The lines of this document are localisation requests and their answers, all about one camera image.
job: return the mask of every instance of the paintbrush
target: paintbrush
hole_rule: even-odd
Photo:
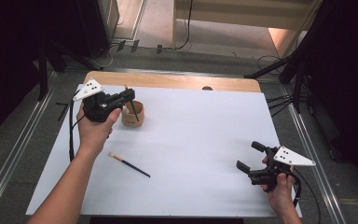
[[[132,169],[134,169],[134,170],[136,170],[136,171],[138,171],[138,172],[140,172],[140,173],[142,173],[142,174],[147,175],[148,177],[150,177],[149,174],[145,173],[144,171],[142,171],[142,170],[139,169],[138,167],[132,165],[131,163],[129,163],[129,162],[127,162],[127,161],[124,161],[121,157],[119,157],[118,155],[115,155],[113,152],[109,152],[109,156],[110,156],[110,157],[113,157],[113,158],[115,158],[115,159],[117,159],[118,161],[123,162],[124,164],[130,166],[130,168],[132,168]]]

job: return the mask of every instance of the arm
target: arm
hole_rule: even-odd
[[[77,119],[83,115],[80,109]],[[119,115],[120,110],[116,109],[105,123],[91,122],[87,118],[79,121],[80,146],[75,158],[28,223],[77,223],[92,166]]]
[[[267,157],[264,158],[263,163],[267,163]],[[292,201],[293,178],[291,176],[286,178],[286,174],[281,173],[277,176],[277,183],[275,190],[268,193],[269,205],[277,214],[280,223],[301,224]]]

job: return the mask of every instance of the table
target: table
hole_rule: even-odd
[[[268,27],[281,58],[286,57],[302,31],[309,29],[322,0],[197,0],[191,20]],[[190,0],[175,0],[172,47],[176,19],[188,19]]]
[[[265,155],[250,147],[254,140],[266,146],[279,145],[256,81],[107,72],[90,72],[85,81],[91,77],[104,85],[105,92],[122,91],[124,84],[134,88],[135,99],[145,105],[145,121],[138,129],[119,121],[114,125],[114,134],[94,164],[82,215],[275,217],[265,193],[235,166],[241,160],[252,169],[264,168],[261,160]],[[204,85],[214,91],[200,90]],[[28,215],[43,202],[69,164],[68,116]],[[77,148],[77,133],[74,145]],[[151,178],[108,157],[110,151]]]

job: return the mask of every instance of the white table surface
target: white table surface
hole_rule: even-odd
[[[276,147],[263,93],[134,88],[145,106],[140,128],[120,119],[91,173],[82,215],[129,217],[275,217],[266,193],[236,168],[265,157],[253,141]],[[105,93],[123,87],[105,86]],[[74,106],[74,120],[80,106]],[[35,212],[69,164],[68,114],[39,179],[27,215]],[[78,147],[78,132],[74,131]],[[108,157],[114,152],[151,178]]]

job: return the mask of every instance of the human hand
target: human hand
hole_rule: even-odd
[[[267,163],[269,160],[265,157],[262,162]],[[292,186],[294,179],[292,176],[286,176],[285,173],[280,173],[277,176],[277,186],[274,190],[268,193],[268,203],[275,213],[279,216],[288,211],[293,211],[295,208],[292,201]],[[262,185],[262,189],[267,189],[268,186]]]
[[[84,117],[83,106],[81,106],[77,113],[78,130],[80,137],[80,146],[77,154],[87,154],[92,158],[96,158],[103,150],[103,145],[106,138],[113,131],[112,126],[120,116],[120,109],[115,109],[106,119],[106,122],[92,122]]]

